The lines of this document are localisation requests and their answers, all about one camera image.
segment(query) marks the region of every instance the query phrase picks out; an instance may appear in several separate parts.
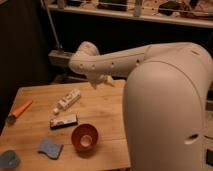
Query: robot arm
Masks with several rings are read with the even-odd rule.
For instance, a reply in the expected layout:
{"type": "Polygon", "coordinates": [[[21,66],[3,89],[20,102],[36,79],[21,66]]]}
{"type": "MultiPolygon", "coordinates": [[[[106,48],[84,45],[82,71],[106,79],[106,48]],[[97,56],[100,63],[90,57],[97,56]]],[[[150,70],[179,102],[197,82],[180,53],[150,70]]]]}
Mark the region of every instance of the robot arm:
{"type": "Polygon", "coordinates": [[[69,67],[78,74],[86,75],[89,82],[104,82],[106,75],[128,77],[131,71],[146,59],[168,51],[179,51],[189,43],[153,44],[129,50],[100,55],[97,47],[83,42],[71,57],[69,67]]]}
{"type": "Polygon", "coordinates": [[[69,62],[91,83],[128,77],[123,119],[133,171],[201,171],[208,52],[193,43],[154,44],[100,55],[89,42],[69,62]]]}

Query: table surface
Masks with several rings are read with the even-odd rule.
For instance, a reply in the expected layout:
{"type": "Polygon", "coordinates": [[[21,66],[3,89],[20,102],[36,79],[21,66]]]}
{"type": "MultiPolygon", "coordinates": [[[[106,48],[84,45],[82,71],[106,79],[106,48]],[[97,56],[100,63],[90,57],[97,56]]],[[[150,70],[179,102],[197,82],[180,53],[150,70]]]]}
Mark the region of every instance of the table surface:
{"type": "Polygon", "coordinates": [[[32,105],[13,126],[5,126],[0,137],[0,152],[12,149],[21,158],[15,170],[70,171],[111,170],[130,167],[127,142],[122,119],[122,92],[125,81],[115,81],[115,87],[99,85],[95,90],[89,83],[56,84],[23,87],[17,92],[13,109],[32,99],[32,105]],[[58,100],[77,88],[82,97],[59,116],[77,114],[78,123],[90,123],[99,132],[98,144],[90,152],[79,154],[71,143],[76,126],[50,130],[53,108],[58,100]],[[37,152],[40,142],[49,138],[63,144],[58,160],[51,160],[37,152]]]}

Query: wooden bowl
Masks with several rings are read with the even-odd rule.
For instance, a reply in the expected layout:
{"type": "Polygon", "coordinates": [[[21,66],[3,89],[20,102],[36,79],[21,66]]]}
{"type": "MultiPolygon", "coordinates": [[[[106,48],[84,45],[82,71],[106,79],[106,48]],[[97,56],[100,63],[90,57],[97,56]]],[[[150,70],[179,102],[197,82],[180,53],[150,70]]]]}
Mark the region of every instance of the wooden bowl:
{"type": "Polygon", "coordinates": [[[77,151],[91,150],[97,144],[98,131],[93,125],[81,124],[74,129],[71,141],[77,151]]]}

